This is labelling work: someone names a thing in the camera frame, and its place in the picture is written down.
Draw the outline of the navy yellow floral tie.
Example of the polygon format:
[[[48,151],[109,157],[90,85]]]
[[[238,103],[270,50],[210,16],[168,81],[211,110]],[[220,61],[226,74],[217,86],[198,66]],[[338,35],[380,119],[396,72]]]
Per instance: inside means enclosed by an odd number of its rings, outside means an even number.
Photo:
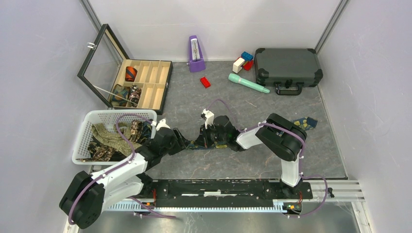
[[[292,121],[296,126],[299,126],[304,131],[308,131],[316,128],[318,120],[312,117],[303,117]],[[210,146],[205,146],[200,142],[184,139],[184,145],[187,150],[212,150],[212,149],[222,149],[227,148],[227,144],[213,142]]]

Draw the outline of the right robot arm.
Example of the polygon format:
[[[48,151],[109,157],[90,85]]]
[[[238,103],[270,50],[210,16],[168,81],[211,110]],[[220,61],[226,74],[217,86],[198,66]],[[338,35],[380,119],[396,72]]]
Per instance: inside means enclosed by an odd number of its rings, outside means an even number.
[[[204,124],[196,140],[191,141],[190,148],[212,149],[225,146],[233,151],[244,151],[257,145],[265,145],[281,160],[281,193],[293,198],[300,192],[302,173],[300,171],[300,154],[305,149],[307,133],[278,114],[256,126],[237,129],[228,116],[215,116],[204,110],[201,114]]]

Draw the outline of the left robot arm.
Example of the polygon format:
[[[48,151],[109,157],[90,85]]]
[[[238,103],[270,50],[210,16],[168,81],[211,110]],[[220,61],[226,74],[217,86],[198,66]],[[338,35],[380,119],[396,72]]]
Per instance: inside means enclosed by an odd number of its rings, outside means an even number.
[[[179,130],[162,127],[154,138],[122,161],[92,174],[78,172],[60,200],[59,208],[67,214],[70,225],[85,229],[113,204],[135,195],[150,196],[152,179],[145,172],[159,164],[165,155],[184,149]]]

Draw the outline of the blue striped tie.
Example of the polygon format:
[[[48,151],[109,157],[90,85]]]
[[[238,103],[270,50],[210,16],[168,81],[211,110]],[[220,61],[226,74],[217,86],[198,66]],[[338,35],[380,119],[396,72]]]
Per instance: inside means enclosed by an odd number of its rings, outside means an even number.
[[[141,142],[144,143],[151,138],[152,135],[152,126],[149,122],[144,121],[142,126],[142,133],[141,133]]]

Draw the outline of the red toy brick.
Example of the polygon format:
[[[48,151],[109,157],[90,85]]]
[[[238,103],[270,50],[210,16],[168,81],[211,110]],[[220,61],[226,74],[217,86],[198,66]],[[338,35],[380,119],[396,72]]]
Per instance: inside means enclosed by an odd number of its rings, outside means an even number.
[[[211,84],[209,82],[209,80],[206,77],[202,77],[200,79],[201,84],[203,85],[204,88],[209,88],[211,87]]]

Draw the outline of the mint green flashlight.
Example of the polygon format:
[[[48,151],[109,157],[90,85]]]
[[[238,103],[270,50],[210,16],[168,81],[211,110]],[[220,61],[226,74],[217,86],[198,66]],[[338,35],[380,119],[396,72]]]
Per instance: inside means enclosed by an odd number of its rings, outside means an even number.
[[[259,91],[259,92],[261,92],[261,93],[265,93],[265,94],[269,94],[269,93],[270,93],[270,90],[267,89],[267,88],[265,88],[264,86],[259,85],[259,84],[257,84],[257,83],[254,83],[254,82],[252,82],[252,81],[249,81],[249,80],[247,80],[247,79],[244,79],[244,78],[242,78],[241,76],[239,76],[239,75],[237,75],[237,74],[235,74],[235,73],[229,74],[228,80],[231,81],[231,82],[233,82],[233,83],[237,83],[237,84],[240,84],[240,85],[249,87],[249,88],[251,88],[251,89],[253,89],[253,90],[256,90],[256,91]]]

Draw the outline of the white plastic basket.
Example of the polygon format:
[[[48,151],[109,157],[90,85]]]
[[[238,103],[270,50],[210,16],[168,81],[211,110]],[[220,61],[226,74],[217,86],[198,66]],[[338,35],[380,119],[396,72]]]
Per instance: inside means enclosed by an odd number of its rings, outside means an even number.
[[[149,109],[121,109],[121,110],[93,110],[86,114],[77,134],[76,142],[72,153],[72,161],[77,165],[100,165],[111,166],[118,161],[91,161],[92,153],[88,150],[92,142],[92,126],[101,123],[110,133],[117,130],[114,127],[116,120],[122,116],[119,123],[131,123],[133,120],[144,121],[135,115],[140,115],[146,119],[157,121],[157,113]]]

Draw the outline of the white toy block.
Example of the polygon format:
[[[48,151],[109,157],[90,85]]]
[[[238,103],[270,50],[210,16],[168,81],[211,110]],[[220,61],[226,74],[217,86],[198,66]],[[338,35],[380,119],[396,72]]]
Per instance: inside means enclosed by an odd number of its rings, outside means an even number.
[[[244,64],[245,62],[246,62],[246,61],[245,61],[242,57],[239,57],[239,58],[233,63],[232,71],[233,71],[234,73],[238,74],[238,73],[243,69],[243,64]]]

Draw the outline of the red toy block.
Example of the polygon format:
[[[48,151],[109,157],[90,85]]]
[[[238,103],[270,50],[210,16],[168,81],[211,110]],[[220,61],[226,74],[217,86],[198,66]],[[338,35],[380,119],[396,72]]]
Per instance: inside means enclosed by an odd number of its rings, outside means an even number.
[[[254,61],[253,61],[253,60],[246,61],[246,62],[242,65],[242,68],[243,68],[244,70],[249,71],[249,70],[252,68],[253,64],[254,64]]]

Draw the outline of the brown floral tie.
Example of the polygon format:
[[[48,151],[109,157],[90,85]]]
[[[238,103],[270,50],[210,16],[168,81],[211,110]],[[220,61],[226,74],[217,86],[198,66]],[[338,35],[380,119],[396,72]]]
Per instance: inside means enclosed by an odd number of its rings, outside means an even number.
[[[131,123],[134,123],[135,121],[142,124],[144,122],[139,120],[133,120]],[[142,143],[140,138],[138,142],[141,144],[141,146],[145,143]],[[121,161],[127,157],[121,154],[119,151],[115,150],[114,148],[103,145],[93,135],[92,142],[90,142],[88,150],[90,151],[90,153],[92,153],[92,158],[90,159],[91,161]]]

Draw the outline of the wooden tie organizer box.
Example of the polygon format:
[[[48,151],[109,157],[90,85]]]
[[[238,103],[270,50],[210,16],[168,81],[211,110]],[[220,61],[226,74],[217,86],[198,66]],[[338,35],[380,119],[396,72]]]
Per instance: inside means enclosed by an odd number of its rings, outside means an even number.
[[[108,24],[101,26],[77,76],[108,107],[114,109],[150,109],[163,114],[172,75],[172,61],[136,60],[129,57]],[[127,66],[138,73],[134,82],[125,81]],[[126,107],[114,107],[111,96],[116,84],[137,85],[142,89],[137,107],[129,100]]]

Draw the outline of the orange navy rolled tie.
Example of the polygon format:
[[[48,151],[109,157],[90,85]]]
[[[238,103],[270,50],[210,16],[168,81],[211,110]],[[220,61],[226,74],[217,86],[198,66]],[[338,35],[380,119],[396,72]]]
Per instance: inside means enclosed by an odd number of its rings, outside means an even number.
[[[126,82],[134,82],[136,79],[138,71],[132,67],[132,66],[127,66],[125,70],[125,81]]]

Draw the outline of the blue toy brick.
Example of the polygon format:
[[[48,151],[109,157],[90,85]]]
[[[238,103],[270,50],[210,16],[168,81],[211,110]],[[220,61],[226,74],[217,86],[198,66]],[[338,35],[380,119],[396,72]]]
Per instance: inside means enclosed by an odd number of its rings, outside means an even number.
[[[244,51],[241,54],[241,58],[244,59],[245,61],[252,61],[253,60],[253,55]]]

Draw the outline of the dark grey carrying case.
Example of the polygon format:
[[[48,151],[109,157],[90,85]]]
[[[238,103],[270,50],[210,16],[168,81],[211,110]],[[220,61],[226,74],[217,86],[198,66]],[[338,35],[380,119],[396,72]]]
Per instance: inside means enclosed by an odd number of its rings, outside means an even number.
[[[316,87],[324,75],[314,49],[258,48],[254,66],[256,83],[274,87],[283,96],[297,96],[304,87]]]

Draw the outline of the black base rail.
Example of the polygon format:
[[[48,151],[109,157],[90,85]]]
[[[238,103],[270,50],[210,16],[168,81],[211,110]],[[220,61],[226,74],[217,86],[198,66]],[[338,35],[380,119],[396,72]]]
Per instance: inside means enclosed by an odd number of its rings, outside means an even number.
[[[135,198],[153,199],[156,207],[237,208],[272,207],[274,200],[310,200],[313,194],[308,182],[290,188],[269,179],[159,179],[145,184]]]

